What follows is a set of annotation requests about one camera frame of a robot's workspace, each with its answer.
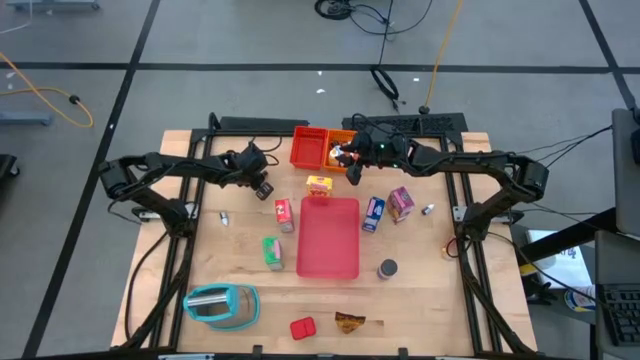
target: pink carton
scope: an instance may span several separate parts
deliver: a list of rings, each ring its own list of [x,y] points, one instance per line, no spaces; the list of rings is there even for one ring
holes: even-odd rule
[[[389,209],[389,214],[391,214],[394,224],[406,219],[414,207],[415,204],[404,186],[392,190],[389,194],[387,209]]]

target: gray floor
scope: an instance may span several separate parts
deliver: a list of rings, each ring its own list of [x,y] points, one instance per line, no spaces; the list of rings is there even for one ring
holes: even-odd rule
[[[366,1],[386,9],[386,1]],[[590,0],[621,66],[640,66],[633,0]],[[38,12],[33,25],[0,35],[14,61],[128,62],[150,0],[103,1],[103,9]],[[349,21],[321,19],[312,0],[207,2],[163,0],[143,62],[372,63],[380,38]],[[411,24],[426,2],[394,5],[397,28]],[[385,62],[432,64],[455,7],[435,0],[427,20],[387,44]],[[0,8],[0,29],[25,14]],[[606,66],[578,1],[467,1],[443,63],[456,65]],[[20,158],[22,175],[0,202],[0,358],[21,355],[49,282],[124,71],[25,70],[39,86],[78,94],[96,119],[78,129],[61,118],[51,127],[0,127],[0,153]],[[430,73],[392,73],[402,113],[424,101]],[[640,94],[640,76],[626,76]],[[22,88],[0,76],[0,91]],[[79,121],[64,98],[54,103]],[[494,148],[525,150],[607,126],[624,103],[604,75],[440,73],[433,112],[465,113],[472,131],[490,134]],[[31,95],[0,97],[2,109],[46,110]],[[108,158],[156,150],[165,129],[203,126],[207,114],[308,119],[338,127],[354,112],[391,115],[367,72],[138,71]],[[542,204],[559,211],[600,211],[613,204],[611,136],[586,142],[554,165]],[[137,228],[106,214],[95,191],[39,355],[106,349],[120,305]],[[558,229],[571,221],[529,213],[523,224]],[[588,357],[588,326],[531,309],[539,348],[550,355]]]

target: small bottle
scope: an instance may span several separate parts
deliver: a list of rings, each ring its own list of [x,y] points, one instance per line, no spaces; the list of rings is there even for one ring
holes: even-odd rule
[[[389,280],[396,272],[398,272],[398,264],[391,259],[387,259],[380,264],[378,277],[380,280]]]

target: red tray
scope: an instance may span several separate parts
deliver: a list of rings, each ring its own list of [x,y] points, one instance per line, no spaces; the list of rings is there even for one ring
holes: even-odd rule
[[[355,279],[360,274],[358,199],[302,199],[296,272],[301,277]]]
[[[302,169],[320,170],[327,129],[296,126],[289,162]]]

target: black clamp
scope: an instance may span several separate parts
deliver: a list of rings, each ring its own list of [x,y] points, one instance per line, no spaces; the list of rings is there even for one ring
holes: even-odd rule
[[[262,345],[253,345],[253,351],[251,352],[251,359],[262,359]]]
[[[409,360],[409,350],[407,348],[398,348],[398,359]]]

